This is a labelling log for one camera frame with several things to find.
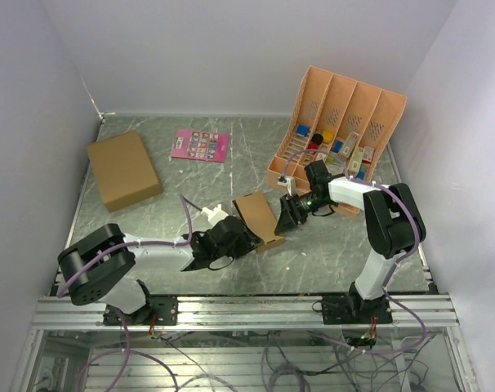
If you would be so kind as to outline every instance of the yellow object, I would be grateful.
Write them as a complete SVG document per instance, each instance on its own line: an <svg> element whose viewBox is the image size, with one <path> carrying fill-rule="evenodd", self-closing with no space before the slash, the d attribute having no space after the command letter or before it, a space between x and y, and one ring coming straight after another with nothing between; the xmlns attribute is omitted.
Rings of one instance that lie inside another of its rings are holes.
<svg viewBox="0 0 495 392"><path fill-rule="evenodd" d="M323 142L324 143L331 143L331 141L335 137L330 131L324 131L322 133L322 136L323 136Z"/></svg>

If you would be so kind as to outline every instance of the white backdrop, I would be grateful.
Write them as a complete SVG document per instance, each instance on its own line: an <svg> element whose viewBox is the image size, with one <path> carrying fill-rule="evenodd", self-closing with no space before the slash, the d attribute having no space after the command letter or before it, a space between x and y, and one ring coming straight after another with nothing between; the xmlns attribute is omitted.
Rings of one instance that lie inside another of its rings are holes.
<svg viewBox="0 0 495 392"><path fill-rule="evenodd" d="M0 0L0 392L65 245L99 123L38 0Z"/></svg>
<svg viewBox="0 0 495 392"><path fill-rule="evenodd" d="M309 65L404 91L455 0L42 0L101 111L290 114Z"/></svg>
<svg viewBox="0 0 495 392"><path fill-rule="evenodd" d="M408 88L393 135L483 390L495 391L495 0L461 0Z"/></svg>

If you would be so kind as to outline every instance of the cardboard piece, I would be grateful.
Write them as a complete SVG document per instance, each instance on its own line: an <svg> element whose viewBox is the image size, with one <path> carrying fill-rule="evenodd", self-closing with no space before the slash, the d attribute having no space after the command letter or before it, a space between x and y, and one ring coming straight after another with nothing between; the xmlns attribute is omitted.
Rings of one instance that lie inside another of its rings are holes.
<svg viewBox="0 0 495 392"><path fill-rule="evenodd" d="M100 196L113 212L163 192L139 132L130 131L87 147Z"/></svg>
<svg viewBox="0 0 495 392"><path fill-rule="evenodd" d="M284 236L274 235L277 220L262 192L236 198L233 204L246 226L264 242L256 249L256 253L269 251L285 242Z"/></svg>

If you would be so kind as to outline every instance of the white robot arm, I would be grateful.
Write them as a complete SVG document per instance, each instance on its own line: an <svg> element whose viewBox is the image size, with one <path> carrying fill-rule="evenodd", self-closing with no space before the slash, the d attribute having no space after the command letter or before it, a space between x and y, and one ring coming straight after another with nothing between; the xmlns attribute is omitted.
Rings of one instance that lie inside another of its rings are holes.
<svg viewBox="0 0 495 392"><path fill-rule="evenodd" d="M222 257L244 256L261 243L240 218L223 212L220 204L213 210L204 208L203 215L213 227L175 241L140 238L123 233L116 224L107 224L65 249L58 257L65 280L80 274L69 287L72 303L101 301L132 315L129 323L143 323L151 314L161 313L158 308L166 307L155 302L155 297L165 296L151 296L142 282L127 274L131 269L201 270ZM102 252L108 254L84 271L85 265Z"/></svg>
<svg viewBox="0 0 495 392"><path fill-rule="evenodd" d="M310 163L305 173L311 191L302 196L286 194L280 199L281 214L275 233L283 234L304 224L308 215L315 214L321 207L346 203L363 210L372 250L362 273L352 283L348 297L351 312L360 311L363 315L360 319L365 319L384 304L384 282L398 258L413 247L413 228L399 205L385 192L350 181L343 175L333 176L323 161ZM292 181L290 177L279 179L280 184L287 182L288 189L293 189L289 181ZM426 228L409 187L396 184L386 188L405 204L422 241Z"/></svg>

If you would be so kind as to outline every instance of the marble surface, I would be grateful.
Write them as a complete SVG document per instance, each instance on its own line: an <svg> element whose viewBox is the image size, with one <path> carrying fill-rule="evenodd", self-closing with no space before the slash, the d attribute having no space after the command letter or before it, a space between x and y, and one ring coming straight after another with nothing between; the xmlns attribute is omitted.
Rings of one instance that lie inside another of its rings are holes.
<svg viewBox="0 0 495 392"><path fill-rule="evenodd" d="M236 214L231 200L260 190L275 216L279 214L282 192L265 183L266 169L288 127L288 118L177 118L109 116L99 140L136 129L145 142L163 185L159 196L109 213L101 202L90 172L72 243L109 222L121 230L142 237L174 238L187 232L178 194L201 207L222 203ZM170 159L172 141L179 128L227 132L230 150L225 163ZM390 184L397 182L390 157L385 152L373 177ZM209 228L193 210L194 229ZM155 294L276 294L345 291L359 275L370 246L363 214L349 219L337 214L311 217L287 235L286 243L265 253L249 254L229 267L212 272L177 272L159 268L131 272ZM412 256L396 271L391 291L427 289L419 256Z"/></svg>

